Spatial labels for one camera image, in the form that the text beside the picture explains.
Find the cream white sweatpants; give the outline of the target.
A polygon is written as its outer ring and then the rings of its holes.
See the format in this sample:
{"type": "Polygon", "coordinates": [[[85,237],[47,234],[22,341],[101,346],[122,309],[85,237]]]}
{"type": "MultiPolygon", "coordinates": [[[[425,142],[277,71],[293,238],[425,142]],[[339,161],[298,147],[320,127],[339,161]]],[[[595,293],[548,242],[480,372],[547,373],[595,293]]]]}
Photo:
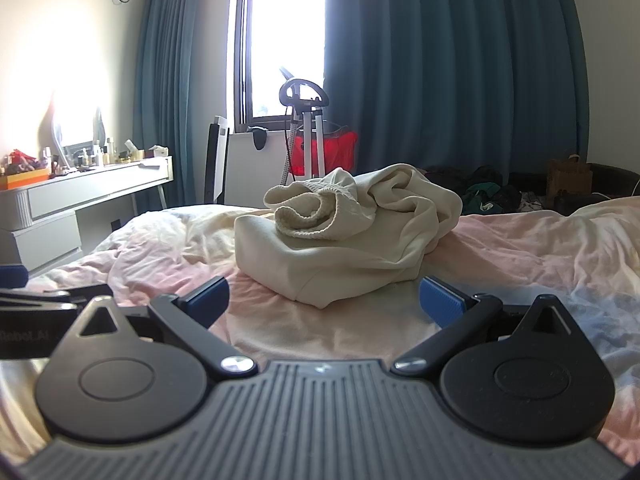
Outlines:
{"type": "Polygon", "coordinates": [[[274,292],[318,309],[414,280],[424,256],[458,224],[463,204],[411,165],[270,188],[269,212],[234,222],[239,269],[274,292]]]}

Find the pile of dark clothes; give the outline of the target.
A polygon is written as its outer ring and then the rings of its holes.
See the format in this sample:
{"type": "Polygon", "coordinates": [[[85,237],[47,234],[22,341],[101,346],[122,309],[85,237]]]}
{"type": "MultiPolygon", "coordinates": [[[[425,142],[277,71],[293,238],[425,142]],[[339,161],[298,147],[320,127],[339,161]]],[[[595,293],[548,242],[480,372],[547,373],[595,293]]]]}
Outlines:
{"type": "Polygon", "coordinates": [[[452,167],[422,169],[428,180],[454,191],[462,199],[462,214],[515,214],[544,209],[543,174],[511,172],[507,177],[493,166],[481,166],[470,174],[452,167]]]}

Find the black white folding chair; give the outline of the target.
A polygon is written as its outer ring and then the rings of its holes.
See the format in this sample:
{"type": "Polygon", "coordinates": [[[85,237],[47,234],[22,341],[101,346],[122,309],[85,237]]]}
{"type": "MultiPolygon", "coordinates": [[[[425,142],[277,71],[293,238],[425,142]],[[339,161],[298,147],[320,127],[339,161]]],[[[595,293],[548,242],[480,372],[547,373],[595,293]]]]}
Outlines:
{"type": "Polygon", "coordinates": [[[224,203],[224,179],[227,171],[227,154],[230,128],[227,119],[216,116],[208,127],[205,159],[204,203],[224,203]]]}

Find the white vanity desk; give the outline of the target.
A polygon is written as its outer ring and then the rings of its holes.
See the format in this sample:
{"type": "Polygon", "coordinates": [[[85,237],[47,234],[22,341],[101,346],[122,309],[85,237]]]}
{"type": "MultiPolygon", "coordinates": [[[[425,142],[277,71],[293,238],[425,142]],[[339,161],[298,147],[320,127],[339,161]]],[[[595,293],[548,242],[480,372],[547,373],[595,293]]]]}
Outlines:
{"type": "Polygon", "coordinates": [[[160,196],[172,181],[172,158],[98,167],[1,193],[1,262],[31,276],[92,252],[139,214],[138,194],[160,196]]]}

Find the pink blue bed sheet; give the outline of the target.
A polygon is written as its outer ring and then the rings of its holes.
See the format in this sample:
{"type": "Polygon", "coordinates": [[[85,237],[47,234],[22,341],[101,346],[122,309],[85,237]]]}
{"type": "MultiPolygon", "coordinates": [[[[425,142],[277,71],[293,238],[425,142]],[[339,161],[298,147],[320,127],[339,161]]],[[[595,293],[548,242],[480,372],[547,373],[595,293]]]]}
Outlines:
{"type": "MultiPolygon", "coordinates": [[[[395,359],[434,334],[418,283],[395,283],[317,309],[286,299],[236,265],[241,209],[190,206],[148,212],[89,255],[30,280],[34,292],[105,283],[123,306],[163,292],[182,295],[215,276],[230,287],[213,333],[258,362],[395,359]]],[[[601,441],[628,463],[639,459],[639,202],[608,200],[570,216],[464,216],[423,260],[421,274],[468,295],[507,304],[552,294],[570,310],[616,385],[601,441]]]]}

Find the orange box on desk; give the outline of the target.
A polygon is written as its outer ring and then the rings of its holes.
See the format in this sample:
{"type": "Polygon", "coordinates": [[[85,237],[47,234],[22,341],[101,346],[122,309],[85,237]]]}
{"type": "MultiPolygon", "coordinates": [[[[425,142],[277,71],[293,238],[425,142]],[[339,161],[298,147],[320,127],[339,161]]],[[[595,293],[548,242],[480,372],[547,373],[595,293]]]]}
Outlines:
{"type": "Polygon", "coordinates": [[[49,169],[37,169],[20,172],[19,174],[8,174],[7,176],[0,177],[0,190],[14,190],[14,188],[21,188],[25,185],[47,181],[49,177],[49,169]]]}

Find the brown paper bag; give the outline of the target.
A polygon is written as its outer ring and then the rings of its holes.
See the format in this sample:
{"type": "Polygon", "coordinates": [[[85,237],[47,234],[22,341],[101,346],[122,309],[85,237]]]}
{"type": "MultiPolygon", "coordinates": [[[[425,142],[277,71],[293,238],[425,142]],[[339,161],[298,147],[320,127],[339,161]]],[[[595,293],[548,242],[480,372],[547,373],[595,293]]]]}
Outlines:
{"type": "Polygon", "coordinates": [[[551,159],[547,164],[547,205],[563,195],[587,196],[591,193],[592,171],[579,155],[551,159]]]}

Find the red garment on stand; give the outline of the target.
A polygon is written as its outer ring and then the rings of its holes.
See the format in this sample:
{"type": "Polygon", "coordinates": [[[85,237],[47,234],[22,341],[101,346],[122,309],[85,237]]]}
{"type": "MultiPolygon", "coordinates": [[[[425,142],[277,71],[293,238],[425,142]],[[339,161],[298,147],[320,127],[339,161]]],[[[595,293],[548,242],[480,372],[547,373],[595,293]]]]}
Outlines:
{"type": "MultiPolygon", "coordinates": [[[[342,168],[349,172],[354,170],[357,142],[358,134],[352,131],[330,134],[323,138],[324,168],[327,174],[335,168],[342,168]]],[[[303,177],[305,174],[304,138],[301,134],[294,138],[291,170],[296,177],[303,177]]]]}

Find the teal left curtain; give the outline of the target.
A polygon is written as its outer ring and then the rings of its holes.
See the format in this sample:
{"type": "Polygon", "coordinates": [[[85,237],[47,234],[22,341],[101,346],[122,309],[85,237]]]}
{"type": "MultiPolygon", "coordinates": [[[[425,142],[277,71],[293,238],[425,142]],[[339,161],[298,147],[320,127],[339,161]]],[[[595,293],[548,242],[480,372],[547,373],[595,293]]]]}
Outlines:
{"type": "Polygon", "coordinates": [[[233,0],[146,0],[134,86],[134,140],[168,148],[171,207],[204,200],[208,126],[232,115],[233,0]]]}

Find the teal curtain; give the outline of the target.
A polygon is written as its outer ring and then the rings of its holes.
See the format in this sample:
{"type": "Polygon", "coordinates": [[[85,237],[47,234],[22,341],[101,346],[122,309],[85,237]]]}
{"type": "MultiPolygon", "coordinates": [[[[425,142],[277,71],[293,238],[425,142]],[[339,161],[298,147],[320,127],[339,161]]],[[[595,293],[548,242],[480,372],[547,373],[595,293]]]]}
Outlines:
{"type": "Polygon", "coordinates": [[[168,148],[171,207],[204,200],[208,126],[232,115],[233,0],[146,0],[134,86],[134,140],[168,148]]]}
{"type": "Polygon", "coordinates": [[[574,0],[326,0],[324,76],[360,172],[539,172],[588,150],[574,0]]]}

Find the teal right curtain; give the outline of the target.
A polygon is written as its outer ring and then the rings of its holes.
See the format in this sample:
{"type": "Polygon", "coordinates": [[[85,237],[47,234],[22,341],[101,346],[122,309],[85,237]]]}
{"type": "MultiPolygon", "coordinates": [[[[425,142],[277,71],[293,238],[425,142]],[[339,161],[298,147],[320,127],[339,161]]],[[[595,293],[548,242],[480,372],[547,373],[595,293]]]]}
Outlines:
{"type": "Polygon", "coordinates": [[[588,150],[574,0],[326,0],[324,76],[360,172],[539,172],[588,150]]]}

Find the window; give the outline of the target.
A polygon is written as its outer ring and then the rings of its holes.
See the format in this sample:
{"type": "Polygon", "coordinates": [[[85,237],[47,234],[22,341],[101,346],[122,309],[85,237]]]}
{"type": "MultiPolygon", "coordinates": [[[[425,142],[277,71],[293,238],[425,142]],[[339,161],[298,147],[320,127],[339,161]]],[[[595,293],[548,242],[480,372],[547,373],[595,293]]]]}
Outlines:
{"type": "Polygon", "coordinates": [[[235,123],[281,130],[282,84],[292,77],[324,85],[326,0],[236,0],[235,123]]]}

